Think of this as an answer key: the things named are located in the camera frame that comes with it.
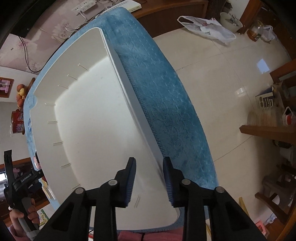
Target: pink cloth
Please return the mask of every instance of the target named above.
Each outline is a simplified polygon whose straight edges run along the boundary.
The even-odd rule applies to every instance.
[[[16,231],[15,231],[15,228],[14,228],[13,225],[11,225],[11,226],[9,227],[9,231],[10,231],[10,233],[12,234],[12,236],[14,237],[14,239],[15,239],[16,241],[31,241],[28,237],[22,237],[22,238],[17,237],[17,236],[16,236]]]
[[[9,230],[16,241],[30,241],[28,237],[17,237],[14,227],[11,225]],[[147,233],[144,235],[143,241],[182,241],[183,228],[169,230],[159,233]],[[141,241],[142,234],[129,231],[121,231],[118,241]]]

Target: plastic container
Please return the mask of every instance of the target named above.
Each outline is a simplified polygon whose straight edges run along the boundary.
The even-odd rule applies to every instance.
[[[263,34],[263,27],[264,25],[260,21],[253,23],[253,25],[247,31],[249,38],[256,42]]]
[[[77,187],[89,190],[113,179],[132,156],[137,161],[133,193],[127,208],[116,209],[117,228],[154,229],[178,219],[163,181],[161,151],[100,28],[88,30],[61,54],[34,95],[36,151],[60,204]]]
[[[236,33],[242,27],[242,23],[237,18],[233,18],[232,15],[226,12],[220,13],[220,23],[233,33]]]
[[[282,126],[281,109],[276,106],[256,109],[248,114],[247,124],[250,126]]]

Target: power cord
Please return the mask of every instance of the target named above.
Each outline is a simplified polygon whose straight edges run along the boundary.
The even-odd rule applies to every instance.
[[[45,65],[44,65],[40,70],[38,70],[38,71],[33,71],[33,70],[31,70],[31,68],[30,68],[30,66],[29,66],[29,64],[28,64],[28,60],[27,60],[27,58],[28,58],[28,53],[26,54],[26,46],[25,46],[25,44],[24,44],[23,39],[22,39],[20,36],[18,36],[18,37],[19,37],[19,39],[21,40],[22,45],[24,46],[25,60],[26,60],[26,64],[27,64],[29,70],[30,70],[31,72],[33,72],[33,73],[38,73],[38,72],[40,72],[40,71],[44,68]]]
[[[84,21],[82,24],[80,24],[77,28],[71,28],[71,27],[65,27],[65,29],[68,31],[68,32],[77,32],[77,29],[79,29],[82,25],[84,25],[85,23],[89,23],[90,21],[86,22],[86,16],[83,15],[82,12],[79,12],[83,17],[84,17]]]

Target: white router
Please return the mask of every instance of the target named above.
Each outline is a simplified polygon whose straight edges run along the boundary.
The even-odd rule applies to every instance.
[[[129,12],[134,12],[134,11],[142,8],[141,4],[139,4],[138,2],[135,2],[133,0],[124,0],[124,1],[114,5],[113,7],[108,8],[107,10],[105,10],[105,12],[110,11],[111,9],[114,9],[117,7],[124,7]]]

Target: human hand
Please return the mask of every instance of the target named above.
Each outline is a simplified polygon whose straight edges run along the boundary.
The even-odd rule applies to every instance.
[[[32,223],[36,223],[39,224],[40,220],[39,220],[39,215],[37,213],[37,209],[35,207],[35,201],[34,199],[31,199],[32,202],[32,206],[28,208],[28,219],[30,219],[32,221]],[[17,209],[13,209],[10,213],[9,213],[12,225],[15,229],[16,235],[18,237],[26,237],[26,233],[23,230],[22,226],[20,225],[20,222],[18,221],[18,218],[23,218],[24,214],[22,212],[20,212]]]

